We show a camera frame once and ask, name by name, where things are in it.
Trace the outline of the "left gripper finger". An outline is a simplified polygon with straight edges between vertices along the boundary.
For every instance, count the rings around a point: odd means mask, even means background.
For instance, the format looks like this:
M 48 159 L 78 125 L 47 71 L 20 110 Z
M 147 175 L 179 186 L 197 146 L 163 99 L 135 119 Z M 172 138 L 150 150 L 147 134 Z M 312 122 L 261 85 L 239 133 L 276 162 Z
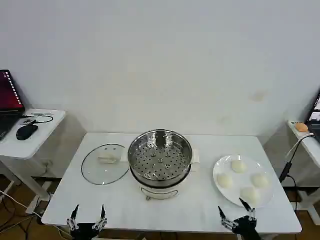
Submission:
M 77 204 L 75 209 L 72 211 L 72 213 L 70 215 L 70 218 L 66 219 L 67 226 L 71 230 L 77 230 L 79 228 L 79 226 L 78 226 L 78 224 L 76 222 L 76 216 L 77 216 L 78 208 L 79 208 L 79 205 Z
M 107 224 L 108 219 L 106 218 L 106 212 L 104 205 L 101 206 L 100 219 L 92 226 L 92 229 L 103 229 Z

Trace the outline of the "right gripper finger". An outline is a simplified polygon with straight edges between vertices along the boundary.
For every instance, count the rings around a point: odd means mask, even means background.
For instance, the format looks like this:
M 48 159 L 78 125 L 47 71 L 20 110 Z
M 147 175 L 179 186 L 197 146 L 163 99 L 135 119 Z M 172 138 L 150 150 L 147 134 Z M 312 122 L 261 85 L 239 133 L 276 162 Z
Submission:
M 256 209 L 254 207 L 251 207 L 246 201 L 244 201 L 242 198 L 239 198 L 240 202 L 248 212 L 248 219 L 250 221 L 256 221 Z
M 218 210 L 219 210 L 219 215 L 221 218 L 221 224 L 226 228 L 226 229 L 235 229 L 238 224 L 230 219 L 228 219 L 226 217 L 226 215 L 224 214 L 223 210 L 220 208 L 220 206 L 218 206 Z

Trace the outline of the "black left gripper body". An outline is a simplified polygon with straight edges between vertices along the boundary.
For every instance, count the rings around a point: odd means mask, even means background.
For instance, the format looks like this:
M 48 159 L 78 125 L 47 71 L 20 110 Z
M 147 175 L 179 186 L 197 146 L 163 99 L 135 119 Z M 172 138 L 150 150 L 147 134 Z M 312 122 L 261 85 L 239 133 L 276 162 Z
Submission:
M 70 230 L 73 240 L 92 240 L 99 234 L 99 227 L 95 223 L 77 223 Z

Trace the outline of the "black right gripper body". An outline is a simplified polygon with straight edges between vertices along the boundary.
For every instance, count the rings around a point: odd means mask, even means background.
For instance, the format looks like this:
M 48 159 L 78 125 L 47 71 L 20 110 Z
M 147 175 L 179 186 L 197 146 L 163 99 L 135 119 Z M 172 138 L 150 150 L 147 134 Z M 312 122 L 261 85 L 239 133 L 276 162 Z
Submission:
M 261 236 L 256 231 L 257 219 L 243 216 L 234 220 L 232 232 L 241 235 L 244 240 L 261 240 Z

